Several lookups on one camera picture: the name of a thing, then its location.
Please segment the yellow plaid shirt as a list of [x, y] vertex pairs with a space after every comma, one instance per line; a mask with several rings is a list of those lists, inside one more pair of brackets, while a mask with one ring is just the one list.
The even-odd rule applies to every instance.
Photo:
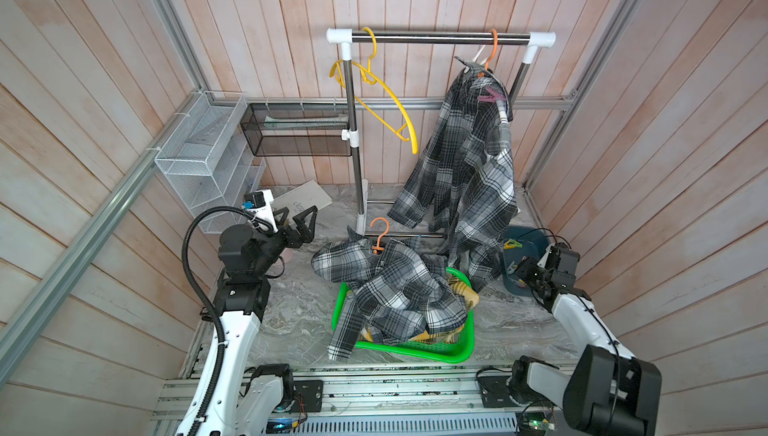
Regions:
[[437, 285], [436, 299], [409, 299], [402, 308], [386, 303], [377, 309], [377, 314], [361, 328], [359, 340], [392, 346], [406, 342], [454, 344], [479, 303], [479, 296], [454, 274], [447, 274]]

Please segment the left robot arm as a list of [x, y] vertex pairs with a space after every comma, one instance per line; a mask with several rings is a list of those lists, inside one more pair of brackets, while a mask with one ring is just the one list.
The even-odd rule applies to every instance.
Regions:
[[[220, 236], [219, 258], [224, 264], [216, 293], [208, 297], [192, 274], [188, 249], [196, 227], [216, 213], [232, 213], [244, 223]], [[318, 209], [294, 216], [293, 222], [272, 223], [255, 211], [232, 206], [204, 210], [190, 224], [182, 242], [185, 276], [214, 326], [202, 376], [189, 408], [177, 427], [179, 435], [259, 435], [273, 412], [297, 412], [279, 429], [295, 429], [307, 419], [303, 396], [296, 390], [287, 364], [247, 369], [250, 348], [260, 330], [273, 275], [270, 267], [286, 249], [313, 241]]]

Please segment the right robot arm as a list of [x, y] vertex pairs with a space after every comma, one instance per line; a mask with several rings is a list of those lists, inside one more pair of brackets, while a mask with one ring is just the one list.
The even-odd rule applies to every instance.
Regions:
[[550, 403], [569, 427], [588, 435], [653, 435], [662, 375], [636, 357], [602, 321], [587, 293], [575, 287], [580, 255], [551, 244], [514, 265], [515, 277], [561, 323], [579, 360], [571, 374], [530, 357], [515, 362], [507, 387], [519, 404]]

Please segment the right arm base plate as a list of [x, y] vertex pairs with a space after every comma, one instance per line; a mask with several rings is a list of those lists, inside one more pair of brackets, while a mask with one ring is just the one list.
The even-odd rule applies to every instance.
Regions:
[[476, 376], [480, 398], [484, 408], [499, 409], [519, 407], [512, 397], [509, 383], [511, 376], [501, 372], [482, 372]]

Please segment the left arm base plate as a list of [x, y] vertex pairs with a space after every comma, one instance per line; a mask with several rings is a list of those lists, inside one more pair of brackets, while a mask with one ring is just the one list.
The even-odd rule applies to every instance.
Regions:
[[293, 392], [275, 408], [273, 414], [320, 413], [323, 391], [324, 382], [319, 379], [294, 382]]

